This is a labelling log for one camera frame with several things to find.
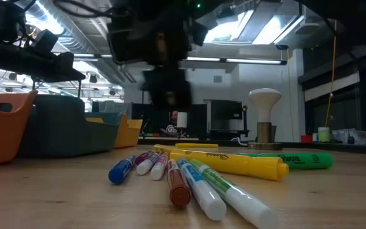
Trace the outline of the yellow Sharpie highlighter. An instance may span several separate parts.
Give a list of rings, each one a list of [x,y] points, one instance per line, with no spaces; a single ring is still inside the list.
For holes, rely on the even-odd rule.
[[[190,151],[174,149],[171,159],[185,158],[188,161],[198,160],[207,164],[217,172],[252,176],[273,181],[281,181],[289,175],[289,166],[280,157],[249,157],[226,153]]]

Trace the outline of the white cylindrical lamp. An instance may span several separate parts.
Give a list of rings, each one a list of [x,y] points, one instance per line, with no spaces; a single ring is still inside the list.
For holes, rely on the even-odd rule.
[[[187,119],[188,119],[187,112],[178,112],[177,113],[177,128],[179,130],[179,137],[184,136],[184,131],[187,128]]]

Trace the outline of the green Sharpie highlighter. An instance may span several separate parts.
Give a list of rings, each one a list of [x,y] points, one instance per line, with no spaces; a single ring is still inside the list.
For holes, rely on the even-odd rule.
[[[334,159],[330,153],[238,153],[250,157],[278,157],[290,170],[329,169]]]

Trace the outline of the white marker light blue cap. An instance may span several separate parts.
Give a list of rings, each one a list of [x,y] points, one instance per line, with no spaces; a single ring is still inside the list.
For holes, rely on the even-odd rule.
[[[177,164],[203,212],[209,219],[221,221],[226,215],[227,207],[219,194],[202,178],[188,160],[179,158]]]

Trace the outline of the white marker purple label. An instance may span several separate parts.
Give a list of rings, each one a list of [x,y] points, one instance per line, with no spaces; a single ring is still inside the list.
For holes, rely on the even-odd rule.
[[[160,156],[161,156],[160,152],[155,152],[149,158],[141,162],[136,168],[137,174],[142,176],[147,172],[149,172],[149,170],[151,170],[151,168],[157,162]]]

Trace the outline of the magenta marker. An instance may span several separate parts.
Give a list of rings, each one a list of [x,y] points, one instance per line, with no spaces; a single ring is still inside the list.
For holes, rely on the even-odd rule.
[[[151,155],[153,154],[153,151],[147,151],[145,153],[140,154],[136,160],[135,160],[135,164],[139,165],[140,163],[142,163],[144,160],[148,159]]]

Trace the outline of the yellow plastic bin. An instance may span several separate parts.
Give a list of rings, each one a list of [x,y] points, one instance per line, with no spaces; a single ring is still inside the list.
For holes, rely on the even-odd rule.
[[[116,127],[114,148],[137,145],[143,120],[128,119],[123,113],[86,113],[85,116],[88,121],[108,123]]]

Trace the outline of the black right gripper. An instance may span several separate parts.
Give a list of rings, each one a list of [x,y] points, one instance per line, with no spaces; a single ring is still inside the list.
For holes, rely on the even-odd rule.
[[[112,0],[107,41],[115,63],[147,62],[161,66],[186,59],[193,45],[201,46],[208,33],[198,23],[201,5],[195,0]],[[187,109],[192,105],[186,71],[155,67],[143,71],[141,90],[149,92],[157,110]]]

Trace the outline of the thin yellow highlighter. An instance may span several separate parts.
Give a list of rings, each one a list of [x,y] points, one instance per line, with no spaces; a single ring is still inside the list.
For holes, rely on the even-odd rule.
[[[205,143],[176,143],[177,148],[218,148],[218,144],[205,144]]]

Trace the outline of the orange plastic bin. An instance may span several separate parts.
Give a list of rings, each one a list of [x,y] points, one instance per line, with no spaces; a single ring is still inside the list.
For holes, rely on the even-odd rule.
[[[27,94],[0,94],[0,164],[18,153],[37,91]]]

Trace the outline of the white marker pink label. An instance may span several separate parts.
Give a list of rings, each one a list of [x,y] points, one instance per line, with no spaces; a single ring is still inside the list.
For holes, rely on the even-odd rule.
[[[156,161],[156,163],[154,164],[154,166],[151,169],[151,174],[150,174],[151,179],[158,181],[163,177],[167,161],[168,161],[167,154],[162,154],[158,158],[158,160]]]

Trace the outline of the white marker green cap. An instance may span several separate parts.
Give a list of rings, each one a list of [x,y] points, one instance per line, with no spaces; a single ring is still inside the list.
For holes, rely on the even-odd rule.
[[[277,229],[278,215],[258,198],[226,179],[205,163],[192,159],[192,166],[205,181],[245,220],[258,229]]]

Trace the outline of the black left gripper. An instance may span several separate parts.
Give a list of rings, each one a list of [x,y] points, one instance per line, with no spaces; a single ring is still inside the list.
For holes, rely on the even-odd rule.
[[[40,78],[56,75],[57,81],[81,81],[85,75],[73,68],[74,54],[60,53],[56,58],[38,55],[14,45],[0,43],[0,69]]]

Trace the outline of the brown marker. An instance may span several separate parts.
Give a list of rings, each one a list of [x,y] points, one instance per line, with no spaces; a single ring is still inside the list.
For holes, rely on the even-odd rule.
[[[191,201],[191,190],[174,159],[169,159],[166,171],[171,203],[176,207],[187,206]]]

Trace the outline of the dark blue marker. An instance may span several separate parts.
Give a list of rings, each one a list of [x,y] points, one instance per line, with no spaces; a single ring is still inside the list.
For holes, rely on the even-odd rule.
[[[111,183],[121,184],[135,164],[137,155],[130,155],[119,161],[108,173]]]

